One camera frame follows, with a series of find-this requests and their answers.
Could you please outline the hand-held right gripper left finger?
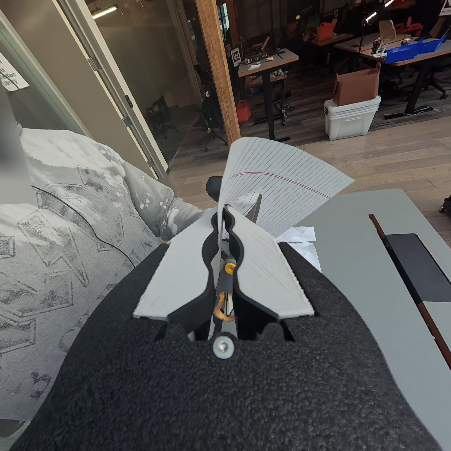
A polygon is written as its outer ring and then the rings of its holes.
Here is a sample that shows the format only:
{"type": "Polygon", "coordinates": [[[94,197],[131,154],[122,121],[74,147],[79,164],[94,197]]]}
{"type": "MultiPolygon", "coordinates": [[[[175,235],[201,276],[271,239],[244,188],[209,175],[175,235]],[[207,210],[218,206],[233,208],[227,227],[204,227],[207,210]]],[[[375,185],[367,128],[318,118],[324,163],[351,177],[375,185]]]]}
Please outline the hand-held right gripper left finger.
{"type": "Polygon", "coordinates": [[[167,244],[132,316],[181,325],[192,340],[213,337],[220,273],[217,210],[209,210],[167,244]]]}

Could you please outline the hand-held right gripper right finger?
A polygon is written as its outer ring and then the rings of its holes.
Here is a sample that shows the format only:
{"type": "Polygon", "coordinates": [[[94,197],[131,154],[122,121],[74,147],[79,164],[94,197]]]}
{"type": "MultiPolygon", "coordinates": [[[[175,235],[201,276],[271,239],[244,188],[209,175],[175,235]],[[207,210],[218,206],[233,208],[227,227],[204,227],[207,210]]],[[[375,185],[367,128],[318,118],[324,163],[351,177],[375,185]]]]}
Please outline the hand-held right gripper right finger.
{"type": "Polygon", "coordinates": [[[286,339],[286,320],[312,317],[315,309],[279,243],[229,205],[223,209],[233,271],[232,303],[237,337],[256,340],[269,324],[286,339]]]}

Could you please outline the grey orange scissors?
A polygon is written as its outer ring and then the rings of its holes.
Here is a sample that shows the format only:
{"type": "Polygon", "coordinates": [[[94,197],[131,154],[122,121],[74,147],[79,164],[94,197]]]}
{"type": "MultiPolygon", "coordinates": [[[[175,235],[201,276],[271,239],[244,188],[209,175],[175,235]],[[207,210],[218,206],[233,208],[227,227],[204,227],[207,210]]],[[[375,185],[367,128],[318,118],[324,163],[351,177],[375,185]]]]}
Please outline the grey orange scissors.
{"type": "Polygon", "coordinates": [[[222,267],[217,283],[217,302],[211,318],[209,338],[228,332],[237,337],[233,307],[233,273],[236,260],[226,253],[228,240],[222,241],[222,267]]]}

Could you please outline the cut lined paper piece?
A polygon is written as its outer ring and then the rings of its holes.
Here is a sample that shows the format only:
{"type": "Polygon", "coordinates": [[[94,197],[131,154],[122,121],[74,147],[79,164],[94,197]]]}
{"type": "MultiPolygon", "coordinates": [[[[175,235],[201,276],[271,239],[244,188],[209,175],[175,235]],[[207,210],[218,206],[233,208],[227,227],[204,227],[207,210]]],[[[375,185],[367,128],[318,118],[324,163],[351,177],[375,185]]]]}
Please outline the cut lined paper piece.
{"type": "Polygon", "coordinates": [[[316,241],[316,235],[313,226],[296,226],[283,232],[277,240],[291,244],[312,243],[316,241]]]}
{"type": "Polygon", "coordinates": [[[296,244],[297,252],[304,257],[313,267],[322,273],[319,257],[312,242],[301,242],[296,244]]]}

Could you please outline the lined paper sheet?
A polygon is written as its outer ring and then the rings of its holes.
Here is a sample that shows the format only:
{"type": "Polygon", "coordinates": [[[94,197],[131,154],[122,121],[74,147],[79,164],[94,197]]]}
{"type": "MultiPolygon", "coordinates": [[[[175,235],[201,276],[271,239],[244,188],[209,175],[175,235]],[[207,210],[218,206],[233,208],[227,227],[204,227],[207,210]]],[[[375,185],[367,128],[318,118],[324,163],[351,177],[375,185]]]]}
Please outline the lined paper sheet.
{"type": "Polygon", "coordinates": [[[274,238],[296,226],[354,180],[331,164],[288,144],[245,137],[230,147],[218,199],[245,216],[261,203],[256,224],[274,238]]]}

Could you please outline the person's left forearm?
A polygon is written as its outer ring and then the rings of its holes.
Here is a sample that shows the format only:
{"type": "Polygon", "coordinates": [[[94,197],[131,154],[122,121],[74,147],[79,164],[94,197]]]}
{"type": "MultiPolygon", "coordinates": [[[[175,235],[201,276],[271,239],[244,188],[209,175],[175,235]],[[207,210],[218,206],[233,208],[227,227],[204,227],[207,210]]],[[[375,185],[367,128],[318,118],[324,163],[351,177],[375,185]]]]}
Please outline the person's left forearm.
{"type": "Polygon", "coordinates": [[[126,161],[122,161],[121,166],[132,203],[152,238],[169,241],[212,211],[212,208],[201,210],[175,197],[171,188],[126,161]]]}

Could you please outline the grey standing desk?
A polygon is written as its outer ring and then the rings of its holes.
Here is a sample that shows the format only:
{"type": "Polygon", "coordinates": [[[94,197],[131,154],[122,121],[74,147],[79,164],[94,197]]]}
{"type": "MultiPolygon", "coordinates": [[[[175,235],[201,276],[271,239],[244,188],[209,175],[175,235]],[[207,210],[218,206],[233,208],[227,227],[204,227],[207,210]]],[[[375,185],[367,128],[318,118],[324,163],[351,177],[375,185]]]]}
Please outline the grey standing desk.
{"type": "Polygon", "coordinates": [[[268,123],[269,138],[271,140],[276,140],[273,117],[272,82],[270,80],[270,74],[278,69],[284,68],[289,64],[295,63],[299,60],[299,56],[291,52],[287,48],[284,48],[280,52],[275,53],[271,57],[271,60],[269,60],[269,58],[270,57],[267,57],[266,59],[262,59],[249,64],[240,64],[238,68],[238,77],[243,78],[251,75],[262,76],[265,118],[266,122],[268,123]]]}

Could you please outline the black office chair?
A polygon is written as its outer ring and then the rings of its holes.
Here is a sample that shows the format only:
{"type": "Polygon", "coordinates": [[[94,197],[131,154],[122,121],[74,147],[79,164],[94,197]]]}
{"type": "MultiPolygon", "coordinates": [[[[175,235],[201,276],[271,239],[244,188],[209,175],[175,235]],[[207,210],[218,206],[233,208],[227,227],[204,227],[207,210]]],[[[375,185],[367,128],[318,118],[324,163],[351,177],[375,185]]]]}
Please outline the black office chair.
{"type": "Polygon", "coordinates": [[[221,140],[225,146],[228,146],[228,142],[217,133],[217,130],[223,132],[225,126],[213,77],[200,65],[194,65],[194,69],[201,82],[203,101],[201,109],[198,111],[199,119],[193,124],[193,127],[201,128],[206,133],[206,136],[199,140],[198,145],[203,145],[205,152],[208,151],[207,145],[215,139],[221,140]]]}

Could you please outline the person's grey hooded sweatshirt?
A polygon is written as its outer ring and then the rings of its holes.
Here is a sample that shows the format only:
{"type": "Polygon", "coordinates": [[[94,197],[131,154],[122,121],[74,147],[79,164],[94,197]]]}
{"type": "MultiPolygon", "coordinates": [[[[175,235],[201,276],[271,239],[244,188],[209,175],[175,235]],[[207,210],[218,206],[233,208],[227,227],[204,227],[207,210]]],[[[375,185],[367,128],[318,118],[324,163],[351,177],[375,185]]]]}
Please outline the person's grey hooded sweatshirt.
{"type": "Polygon", "coordinates": [[[23,128],[32,204],[1,206],[1,419],[26,421],[82,321],[159,245],[135,209],[124,161],[66,130],[23,128]]]}

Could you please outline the glass door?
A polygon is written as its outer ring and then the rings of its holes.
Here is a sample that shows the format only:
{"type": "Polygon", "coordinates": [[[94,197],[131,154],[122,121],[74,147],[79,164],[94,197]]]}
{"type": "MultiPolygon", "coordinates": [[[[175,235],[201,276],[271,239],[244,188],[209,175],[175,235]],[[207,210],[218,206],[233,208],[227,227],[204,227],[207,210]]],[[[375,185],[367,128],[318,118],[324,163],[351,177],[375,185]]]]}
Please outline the glass door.
{"type": "Polygon", "coordinates": [[[201,92],[181,1],[58,1],[156,177],[198,118],[201,92]],[[97,20],[97,8],[118,10],[97,20]]]}

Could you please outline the white lidded storage bins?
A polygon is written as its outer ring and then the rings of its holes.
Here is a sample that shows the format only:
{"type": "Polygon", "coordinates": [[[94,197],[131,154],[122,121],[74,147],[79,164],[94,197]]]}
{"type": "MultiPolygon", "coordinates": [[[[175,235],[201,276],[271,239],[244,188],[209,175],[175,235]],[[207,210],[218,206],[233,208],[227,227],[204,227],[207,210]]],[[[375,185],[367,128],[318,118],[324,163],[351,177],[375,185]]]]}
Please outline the white lidded storage bins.
{"type": "Polygon", "coordinates": [[[333,100],[324,102],[325,133],[330,141],[364,136],[368,133],[381,97],[338,106],[333,100]]]}

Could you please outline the brown cardboard box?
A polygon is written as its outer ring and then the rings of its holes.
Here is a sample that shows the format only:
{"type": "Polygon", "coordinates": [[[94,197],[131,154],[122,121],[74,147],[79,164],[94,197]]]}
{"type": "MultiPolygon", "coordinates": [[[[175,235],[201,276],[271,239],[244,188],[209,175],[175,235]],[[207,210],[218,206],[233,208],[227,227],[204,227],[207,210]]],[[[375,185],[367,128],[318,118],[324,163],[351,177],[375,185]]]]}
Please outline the brown cardboard box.
{"type": "Polygon", "coordinates": [[[338,106],[344,106],[376,98],[379,92],[380,69],[381,64],[377,63],[371,69],[336,74],[333,102],[338,106]]]}

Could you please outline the orange bag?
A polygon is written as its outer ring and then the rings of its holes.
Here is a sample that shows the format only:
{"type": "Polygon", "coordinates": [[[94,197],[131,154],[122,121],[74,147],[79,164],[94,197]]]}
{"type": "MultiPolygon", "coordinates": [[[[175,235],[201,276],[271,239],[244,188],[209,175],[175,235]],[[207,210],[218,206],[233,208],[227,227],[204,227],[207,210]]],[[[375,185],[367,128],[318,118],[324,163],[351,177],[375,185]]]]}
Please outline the orange bag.
{"type": "Polygon", "coordinates": [[[334,29],[337,23],[337,19],[333,19],[332,22],[323,22],[318,26],[316,34],[316,42],[324,42],[333,37],[334,29]]]}

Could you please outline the blue plastic tray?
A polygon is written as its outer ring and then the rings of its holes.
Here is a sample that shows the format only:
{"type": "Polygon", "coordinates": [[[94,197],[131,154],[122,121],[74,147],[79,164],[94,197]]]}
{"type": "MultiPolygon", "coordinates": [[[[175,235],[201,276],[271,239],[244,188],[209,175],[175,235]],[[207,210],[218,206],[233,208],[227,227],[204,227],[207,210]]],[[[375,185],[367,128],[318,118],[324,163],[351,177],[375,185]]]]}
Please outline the blue plastic tray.
{"type": "Polygon", "coordinates": [[[446,37],[444,35],[441,39],[432,39],[429,41],[421,38],[417,42],[389,49],[386,53],[385,63],[393,64],[414,59],[419,54],[435,53],[445,42],[446,37]]]}

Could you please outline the wooden support post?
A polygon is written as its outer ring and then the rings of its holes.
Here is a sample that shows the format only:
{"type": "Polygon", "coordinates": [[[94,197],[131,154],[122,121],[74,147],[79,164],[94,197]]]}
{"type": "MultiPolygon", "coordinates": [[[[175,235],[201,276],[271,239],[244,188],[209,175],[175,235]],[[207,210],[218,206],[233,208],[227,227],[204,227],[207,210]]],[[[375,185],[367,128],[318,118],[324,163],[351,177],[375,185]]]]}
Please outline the wooden support post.
{"type": "Polygon", "coordinates": [[[196,0],[195,4],[217,90],[228,144],[231,146],[234,141],[240,139],[241,135],[229,76],[226,51],[219,25],[216,1],[196,0]]]}

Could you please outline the white wall sign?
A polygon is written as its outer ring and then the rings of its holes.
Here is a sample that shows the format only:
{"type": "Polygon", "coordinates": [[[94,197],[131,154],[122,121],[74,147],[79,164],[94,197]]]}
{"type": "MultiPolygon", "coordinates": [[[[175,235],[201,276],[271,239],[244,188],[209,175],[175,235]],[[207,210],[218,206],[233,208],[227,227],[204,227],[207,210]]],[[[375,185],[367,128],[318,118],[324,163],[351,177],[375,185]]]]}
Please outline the white wall sign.
{"type": "Polygon", "coordinates": [[[0,79],[3,87],[9,92],[30,86],[2,53],[0,54],[0,79]]]}

